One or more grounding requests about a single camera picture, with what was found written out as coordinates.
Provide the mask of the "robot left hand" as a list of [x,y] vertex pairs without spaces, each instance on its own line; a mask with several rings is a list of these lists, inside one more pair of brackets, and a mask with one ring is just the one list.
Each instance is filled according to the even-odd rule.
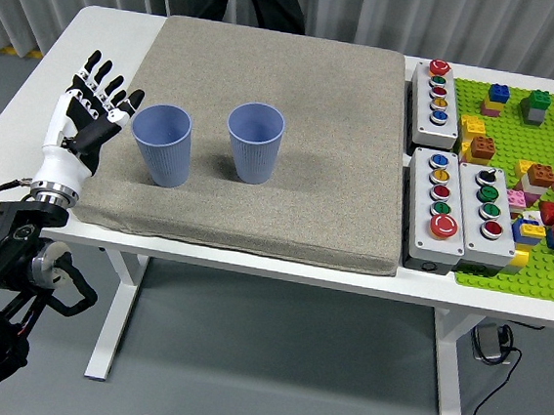
[[123,90],[123,77],[102,82],[112,62],[102,62],[95,51],[60,95],[45,135],[43,164],[33,184],[54,183],[78,192],[99,167],[100,150],[120,133],[134,115],[145,93]]

